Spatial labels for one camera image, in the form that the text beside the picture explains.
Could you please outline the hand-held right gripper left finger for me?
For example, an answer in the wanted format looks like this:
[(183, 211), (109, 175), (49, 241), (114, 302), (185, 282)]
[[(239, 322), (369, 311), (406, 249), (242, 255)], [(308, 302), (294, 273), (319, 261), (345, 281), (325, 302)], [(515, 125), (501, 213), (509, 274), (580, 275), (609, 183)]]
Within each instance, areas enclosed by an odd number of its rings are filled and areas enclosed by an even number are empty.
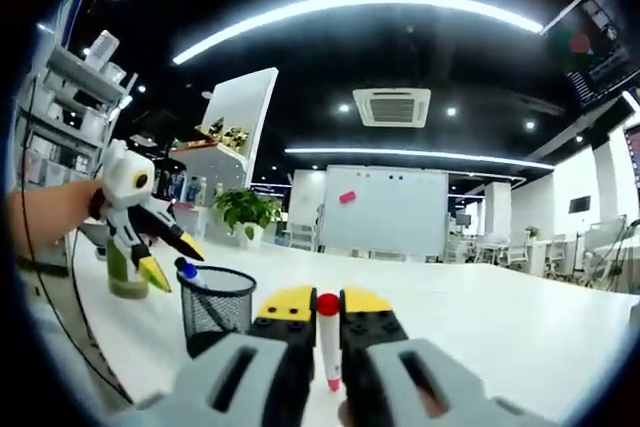
[(300, 426), (314, 377), (316, 289), (281, 289), (246, 333), (188, 363), (167, 394), (134, 408), (136, 426)]

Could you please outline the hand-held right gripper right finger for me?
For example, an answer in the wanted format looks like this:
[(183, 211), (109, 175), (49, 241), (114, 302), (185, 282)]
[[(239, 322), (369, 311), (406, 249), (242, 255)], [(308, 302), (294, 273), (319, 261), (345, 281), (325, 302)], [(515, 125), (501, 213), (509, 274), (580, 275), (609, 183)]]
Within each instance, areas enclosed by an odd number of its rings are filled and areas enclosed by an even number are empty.
[(388, 301), (340, 292), (342, 380), (354, 426), (551, 426), (500, 397), (424, 338), (410, 338)]

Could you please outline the person's left hand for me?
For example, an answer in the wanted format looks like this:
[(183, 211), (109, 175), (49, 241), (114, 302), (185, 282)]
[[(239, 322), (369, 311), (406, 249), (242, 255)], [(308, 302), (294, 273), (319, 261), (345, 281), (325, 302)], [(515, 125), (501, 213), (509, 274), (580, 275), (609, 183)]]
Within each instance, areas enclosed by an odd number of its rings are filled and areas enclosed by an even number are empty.
[(73, 188), (74, 216), (83, 221), (88, 218), (102, 220), (109, 203), (104, 194), (103, 181), (87, 179), (74, 182)]

